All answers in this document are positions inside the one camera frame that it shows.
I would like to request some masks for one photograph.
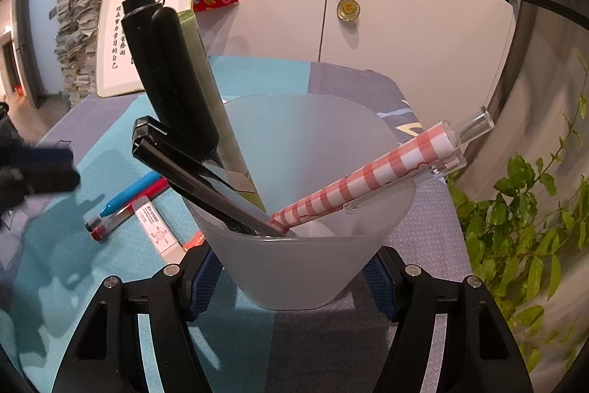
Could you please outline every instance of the blue gripper pad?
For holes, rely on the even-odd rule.
[[[213,249],[209,249],[192,282],[190,311],[195,318],[207,310],[222,269],[223,265],[214,254]]]
[[[362,269],[372,299],[379,312],[389,321],[395,321],[399,309],[395,301],[395,289],[378,255],[374,255]]]

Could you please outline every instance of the blue pen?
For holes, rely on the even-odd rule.
[[[114,214],[123,207],[126,207],[129,200],[143,192],[147,187],[154,182],[157,182],[160,178],[161,175],[157,172],[149,172],[147,175],[141,177],[133,185],[130,185],[117,196],[113,197],[102,209],[100,216],[106,217],[107,215]]]

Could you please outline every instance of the table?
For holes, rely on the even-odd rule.
[[[211,65],[226,100],[248,94],[333,95],[376,112],[400,142],[411,138],[410,131],[420,132],[396,84],[372,71],[239,57],[213,57]],[[6,350],[16,346],[20,366],[40,393],[51,391],[71,335],[102,279],[111,274],[123,281],[146,278],[164,265],[135,218],[104,243],[91,240],[84,228],[109,198],[147,172],[131,156],[131,128],[137,117],[149,114],[144,94],[85,99],[42,141],[70,143],[80,188],[30,199],[3,219],[0,308],[10,314],[15,338],[7,316],[0,315],[0,341]],[[154,203],[181,242],[192,237],[197,226],[175,192],[167,191]],[[462,280],[470,274],[462,232],[442,182],[417,190],[387,245],[434,276]],[[141,316],[140,326],[149,389],[162,391],[146,317]],[[272,312],[252,304],[223,271],[210,307],[190,331],[215,393],[361,393],[372,391],[395,327],[376,310],[361,275],[322,308]],[[445,319],[439,317],[422,391],[435,391],[444,333]]]

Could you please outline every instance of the translucent plastic cup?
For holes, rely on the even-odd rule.
[[[398,144],[388,125],[354,102],[323,95],[255,95],[226,104],[241,151],[268,213],[275,212]],[[405,217],[415,197],[401,182],[347,213],[260,238],[230,231],[186,201],[223,266],[254,303],[306,310],[330,302]]]

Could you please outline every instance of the metal screw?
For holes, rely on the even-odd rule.
[[[419,268],[417,265],[407,265],[405,267],[405,271],[407,272],[407,275],[411,275],[411,277],[417,277],[421,275],[421,268]]]
[[[106,280],[104,280],[103,284],[107,288],[113,288],[119,284],[119,279],[116,277],[108,277]]]
[[[178,265],[176,265],[175,263],[173,263],[171,265],[166,265],[164,267],[164,275],[167,275],[168,277],[173,277],[179,271],[180,271],[180,267]]]
[[[466,282],[473,288],[478,288],[482,285],[481,279],[479,277],[475,277],[474,275],[470,275],[470,277],[466,279]]]

